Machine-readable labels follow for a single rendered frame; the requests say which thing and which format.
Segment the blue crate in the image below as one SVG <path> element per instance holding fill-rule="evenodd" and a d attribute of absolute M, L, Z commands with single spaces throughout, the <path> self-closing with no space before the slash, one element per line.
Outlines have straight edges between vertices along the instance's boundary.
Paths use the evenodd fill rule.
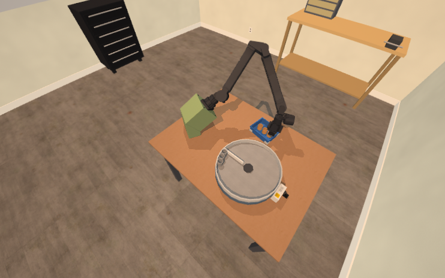
<path fill-rule="evenodd" d="M 267 137 L 267 133 L 268 133 L 268 131 L 267 131 L 267 133 L 266 134 L 263 134 L 262 133 L 262 130 L 263 130 L 263 128 L 262 128 L 262 130 L 261 131 L 259 131 L 258 129 L 257 129 L 257 127 L 258 127 L 258 124 L 259 123 L 261 123 L 262 125 L 263 125 L 263 128 L 267 128 L 267 126 L 268 126 L 268 124 L 269 124 L 269 122 L 266 120 L 266 119 L 264 119 L 263 117 L 261 118 L 261 119 L 259 119 L 258 121 L 256 121 L 255 123 L 253 123 L 251 126 L 250 126 L 250 131 L 252 132 L 252 133 L 254 133 L 256 136 L 258 136 L 258 138 L 259 139 L 261 139 L 262 141 L 264 141 L 264 143 L 265 144 L 269 144 L 275 137 L 277 137 L 278 135 L 279 135 L 279 132 L 277 132 L 276 134 L 275 134 L 275 136 L 274 137 L 270 137 L 270 138 L 268 138 Z"/>

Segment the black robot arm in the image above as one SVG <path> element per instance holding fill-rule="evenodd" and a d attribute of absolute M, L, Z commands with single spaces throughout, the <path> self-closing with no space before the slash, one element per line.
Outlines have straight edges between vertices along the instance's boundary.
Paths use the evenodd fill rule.
<path fill-rule="evenodd" d="M 273 120 L 274 123 L 272 121 L 272 123 L 270 124 L 269 127 L 270 130 L 268 133 L 269 136 L 274 137 L 276 131 L 279 131 L 282 125 L 281 124 L 282 121 L 283 124 L 285 125 L 293 126 L 295 116 L 284 113 L 287 109 L 287 106 L 281 92 L 281 88 L 272 62 L 271 54 L 269 53 L 269 46 L 266 43 L 258 41 L 249 41 L 246 50 L 244 51 L 239 62 L 237 63 L 234 70 L 230 74 L 230 77 L 224 84 L 222 90 L 215 92 L 210 97 L 202 99 L 201 102 L 206 107 L 207 110 L 214 110 L 214 107 L 216 106 L 218 101 L 225 103 L 229 98 L 229 92 L 231 92 L 233 86 L 237 82 L 238 78 L 242 74 L 243 70 L 245 69 L 245 67 L 247 66 L 248 62 L 250 61 L 255 52 L 261 55 L 262 63 L 264 65 L 264 69 L 266 71 L 266 75 L 269 80 L 272 95 L 276 103 L 275 106 L 278 109 L 277 114 L 275 115 Z"/>

